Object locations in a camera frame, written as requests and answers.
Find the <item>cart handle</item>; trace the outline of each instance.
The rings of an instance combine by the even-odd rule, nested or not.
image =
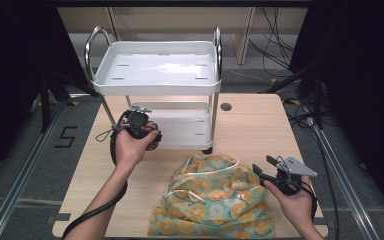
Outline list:
[[[221,33],[220,33],[220,28],[218,26],[216,26],[214,28],[213,43],[214,43],[214,46],[216,47],[217,72],[218,72],[217,81],[220,81],[221,80],[222,50],[221,50]]]
[[[105,28],[103,28],[102,26],[97,26],[97,27],[95,27],[95,29],[93,29],[93,32],[92,32],[92,34],[90,34],[90,36],[86,42],[86,46],[85,46],[86,70],[87,70],[87,73],[89,74],[92,82],[96,81],[96,76],[95,76],[95,73],[93,73],[92,66],[90,64],[89,52],[90,52],[90,46],[92,45],[92,42],[95,39],[95,37],[99,31],[104,33],[105,39],[107,40],[108,47],[111,47],[111,45],[112,45],[110,35],[108,34],[107,30],[105,30]]]

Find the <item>white cart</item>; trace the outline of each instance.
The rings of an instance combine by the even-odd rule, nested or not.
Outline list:
[[[90,64],[90,47],[102,32],[108,50],[96,72]],[[86,68],[113,126],[116,125],[105,95],[126,96],[129,107],[151,110],[149,119],[163,134],[160,149],[203,150],[210,154],[214,141],[218,94],[221,86],[222,46],[220,29],[213,42],[112,43],[98,26],[85,47]],[[129,96],[209,96],[208,102],[134,102]]]

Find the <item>floral fabric bag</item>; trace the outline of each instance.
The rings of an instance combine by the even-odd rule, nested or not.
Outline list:
[[[252,170],[232,157],[193,155],[175,171],[148,235],[271,239],[266,193]]]

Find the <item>metal rail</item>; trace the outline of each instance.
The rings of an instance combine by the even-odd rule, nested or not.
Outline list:
[[[326,153],[327,156],[326,160],[329,163],[329,166],[331,167],[333,175],[335,176],[335,179],[338,182],[338,186],[341,189],[342,194],[344,195],[348,207],[354,215],[354,218],[357,222],[358,227],[360,228],[361,233],[363,234],[364,239],[380,239],[379,234],[377,233],[369,214],[364,209],[360,198],[357,196],[357,193],[352,187],[324,131],[322,129],[319,129],[317,127],[317,124],[314,124],[312,118],[308,118],[307,121],[309,122],[310,126],[313,126],[312,128],[314,130],[314,133],[321,141],[321,145],[323,146],[322,150]]]
[[[25,188],[31,176],[31,173],[33,172],[36,163],[43,152],[44,147],[46,146],[47,140],[54,128],[55,122],[58,119],[62,110],[64,109],[64,106],[65,105],[63,102],[59,102],[57,104],[56,109],[53,112],[53,116],[51,117],[51,122],[48,128],[43,133],[40,133],[39,138],[37,139],[33,147],[33,150],[30,152],[29,157],[24,163],[23,168],[18,174],[17,179],[15,180],[14,184],[11,187],[11,190],[9,191],[8,195],[6,196],[4,202],[0,207],[0,236],[9,218],[11,217],[15,206],[17,205],[17,201]]]

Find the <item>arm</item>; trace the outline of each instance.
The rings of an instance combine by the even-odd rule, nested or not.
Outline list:
[[[133,169],[142,160],[148,144],[157,135],[158,131],[153,131],[141,140],[132,138],[126,130],[122,130],[117,135],[116,167],[84,213],[94,210],[115,198],[126,184]],[[114,208],[115,206],[82,222],[65,239],[103,239]]]
[[[302,176],[302,181],[310,186],[310,178],[308,176]],[[277,198],[285,217],[292,223],[303,239],[323,239],[323,236],[317,231],[311,220],[312,199],[308,193],[299,191],[295,195],[286,196],[271,182],[264,181],[264,184]]]

